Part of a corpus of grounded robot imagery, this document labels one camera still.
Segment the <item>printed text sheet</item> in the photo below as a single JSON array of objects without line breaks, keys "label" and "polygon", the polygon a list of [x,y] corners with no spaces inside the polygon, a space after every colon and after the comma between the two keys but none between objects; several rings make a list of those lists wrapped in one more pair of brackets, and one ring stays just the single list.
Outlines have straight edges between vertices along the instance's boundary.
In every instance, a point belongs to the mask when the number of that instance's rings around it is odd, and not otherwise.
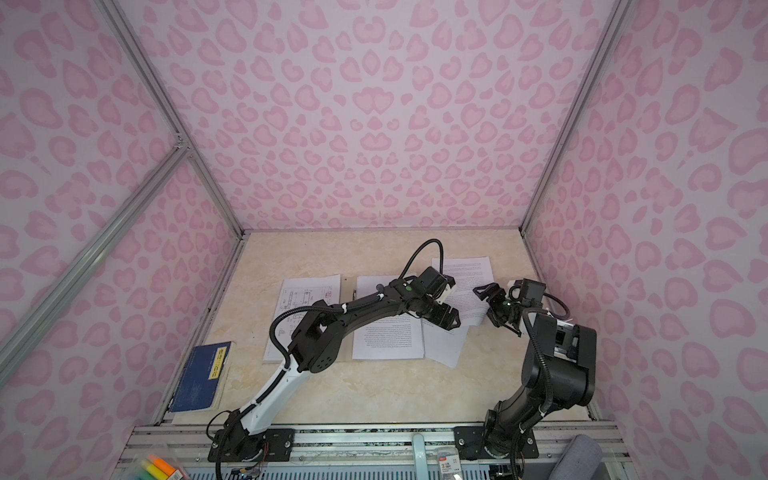
[{"label": "printed text sheet", "polygon": [[424,353],[421,320],[409,314],[377,320],[353,333],[353,360],[422,359]]},{"label": "printed text sheet", "polygon": [[446,259],[443,262],[443,273],[453,277],[456,282],[447,302],[459,311],[461,323],[480,326],[488,304],[480,300],[473,289],[494,282],[490,258]]}]

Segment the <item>translucent beige file folder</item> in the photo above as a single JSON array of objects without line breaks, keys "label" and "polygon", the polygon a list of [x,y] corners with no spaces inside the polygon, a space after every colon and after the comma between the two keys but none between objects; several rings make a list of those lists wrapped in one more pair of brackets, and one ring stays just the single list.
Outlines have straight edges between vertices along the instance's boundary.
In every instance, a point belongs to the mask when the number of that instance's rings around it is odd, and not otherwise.
[{"label": "translucent beige file folder", "polygon": [[[342,303],[346,300],[353,298],[358,299],[365,295],[369,295],[376,291],[376,286],[387,285],[394,277],[392,275],[385,276],[360,276],[352,280],[341,276],[341,293],[338,303]],[[353,333],[347,335],[342,340],[340,353],[338,359],[340,361],[351,361],[352,359],[352,341]]]}]

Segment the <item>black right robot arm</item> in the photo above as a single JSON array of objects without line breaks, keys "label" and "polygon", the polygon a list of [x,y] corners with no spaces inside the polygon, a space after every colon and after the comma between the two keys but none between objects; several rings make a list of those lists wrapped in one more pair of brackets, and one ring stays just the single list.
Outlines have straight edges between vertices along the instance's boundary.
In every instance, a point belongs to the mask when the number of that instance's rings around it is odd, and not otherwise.
[{"label": "black right robot arm", "polygon": [[521,279],[508,288],[497,283],[473,293],[488,304],[491,323],[528,345],[521,367],[521,386],[487,411],[481,427],[453,429],[462,460],[506,459],[514,467],[539,456],[534,426],[548,415],[588,405],[596,388],[597,333],[569,322],[566,303],[544,283]]}]

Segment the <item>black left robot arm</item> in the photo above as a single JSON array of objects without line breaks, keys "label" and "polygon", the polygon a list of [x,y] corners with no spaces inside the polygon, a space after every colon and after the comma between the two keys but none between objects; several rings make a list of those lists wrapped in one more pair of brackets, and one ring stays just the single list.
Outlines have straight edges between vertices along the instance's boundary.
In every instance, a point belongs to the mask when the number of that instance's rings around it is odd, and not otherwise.
[{"label": "black left robot arm", "polygon": [[445,331],[458,328],[459,312],[447,303],[454,287],[453,277],[429,268],[418,277],[378,285],[373,293],[351,302],[329,305],[319,300],[279,315],[270,325],[269,339],[283,363],[248,403],[228,413],[211,438],[208,460],[221,465],[264,459],[265,432],[275,417],[310,375],[337,360],[342,341],[354,331],[401,314]]}]

